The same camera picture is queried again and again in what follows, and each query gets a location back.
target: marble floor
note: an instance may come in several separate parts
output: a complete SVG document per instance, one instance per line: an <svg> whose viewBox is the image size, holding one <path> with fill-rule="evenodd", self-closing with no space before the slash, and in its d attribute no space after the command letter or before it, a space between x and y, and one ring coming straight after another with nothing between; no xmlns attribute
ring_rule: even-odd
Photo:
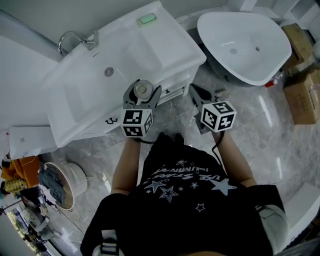
<svg viewBox="0 0 320 256"><path fill-rule="evenodd" d="M234 86L216 78L207 63L200 66L193 82L214 90L227 90L227 99L237 110L230 134L258 184L275 184L284 203L303 183L320 188L320 123L294 124L283 83L270 88ZM197 112L189 96L179 96L158 106L146 139L155 140L161 131L168 135L180 132L186 144L212 154L215 142L211 134L200 134L193 118ZM124 143L122 131L117 128L104 137L72 141L50 156L44 156L55 162L77 163L92 177L87 191L76 198L72 212L64 211L64 216L49 209L51 225L63 233L62 240L54 238L54 243L65 255L81 255L82 233L100 201L109 194L104 181L112 181ZM148 144L141 146L139 178L150 148Z"/></svg>

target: star print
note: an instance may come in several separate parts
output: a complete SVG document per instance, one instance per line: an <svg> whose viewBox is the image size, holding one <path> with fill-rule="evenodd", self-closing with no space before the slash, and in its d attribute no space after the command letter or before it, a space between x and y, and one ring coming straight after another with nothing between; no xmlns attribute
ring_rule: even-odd
<svg viewBox="0 0 320 256"><path fill-rule="evenodd" d="M147 188L152 188L153 193L156 192L157 188L160 186L165 186L166 184L162 183L162 180L155 182L154 180L152 181L152 184L148 185L145 187L145 189Z"/></svg>
<svg viewBox="0 0 320 256"><path fill-rule="evenodd" d="M220 190L222 192L222 194L224 194L225 196L228 195L229 190L234 190L237 188L236 186L231 186L228 184L228 182L229 182L228 178L225 178L221 182L216 181L216 180L212 180L212 179L210 179L209 181L211 181L215 185L215 187L212 188L211 190Z"/></svg>
<svg viewBox="0 0 320 256"><path fill-rule="evenodd" d="M198 182L192 182L192 185L190 186L190 188L193 188L195 190L196 187L199 187Z"/></svg>
<svg viewBox="0 0 320 256"><path fill-rule="evenodd" d="M177 194L176 192L173 191L174 186L172 186L168 189L160 187L160 189L162 190L163 194L160 195L159 198L166 198L169 201L169 203L171 203L172 197L179 196L179 194Z"/></svg>
<svg viewBox="0 0 320 256"><path fill-rule="evenodd" d="M177 165L181 165L182 167L184 167L184 163L186 163L187 161L185 161L185 160L180 160L180 161L178 161L177 163L176 163L176 166Z"/></svg>
<svg viewBox="0 0 320 256"><path fill-rule="evenodd" d="M195 208L196 210L199 211L199 213L202 211L202 210L205 210L206 208L204 207L204 203L200 204L198 203L198 206Z"/></svg>

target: black t-shirt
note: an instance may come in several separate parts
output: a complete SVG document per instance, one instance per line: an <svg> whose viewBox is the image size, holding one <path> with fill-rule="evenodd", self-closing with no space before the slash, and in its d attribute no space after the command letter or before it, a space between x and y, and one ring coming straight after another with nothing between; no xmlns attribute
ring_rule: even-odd
<svg viewBox="0 0 320 256"><path fill-rule="evenodd" d="M92 255L101 230L115 230L124 255L272 255L256 207L283 210L274 185L249 188L228 179L204 151L155 143L144 162L140 185L128 196L102 200L81 244Z"/></svg>

